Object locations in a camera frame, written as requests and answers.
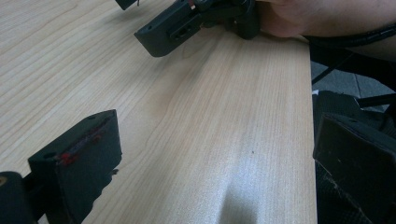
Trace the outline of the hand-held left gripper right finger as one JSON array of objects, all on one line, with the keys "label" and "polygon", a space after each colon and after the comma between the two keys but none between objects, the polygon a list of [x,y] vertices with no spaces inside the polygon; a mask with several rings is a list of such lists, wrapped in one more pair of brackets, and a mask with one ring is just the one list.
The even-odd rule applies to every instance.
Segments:
[{"label": "hand-held left gripper right finger", "polygon": [[346,116],[322,116],[315,161],[373,224],[396,224],[396,139]]}]

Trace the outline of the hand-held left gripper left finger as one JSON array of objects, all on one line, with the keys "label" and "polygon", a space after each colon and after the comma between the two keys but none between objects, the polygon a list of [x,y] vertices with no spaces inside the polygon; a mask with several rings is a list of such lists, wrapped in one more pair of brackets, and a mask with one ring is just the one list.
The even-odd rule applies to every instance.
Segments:
[{"label": "hand-held left gripper left finger", "polygon": [[116,110],[91,115],[28,159],[49,224],[81,224],[121,161]]}]

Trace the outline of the dark chair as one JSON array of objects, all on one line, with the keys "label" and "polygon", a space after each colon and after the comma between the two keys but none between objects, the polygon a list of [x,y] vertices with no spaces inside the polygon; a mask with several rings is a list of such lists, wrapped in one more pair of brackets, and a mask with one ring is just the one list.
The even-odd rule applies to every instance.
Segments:
[{"label": "dark chair", "polygon": [[391,94],[356,98],[355,96],[323,91],[314,97],[315,130],[324,113],[356,119],[396,139],[396,63],[352,53],[346,49],[326,49],[312,45],[311,60],[327,66],[312,83],[325,78],[334,70],[374,79],[393,90]]}]

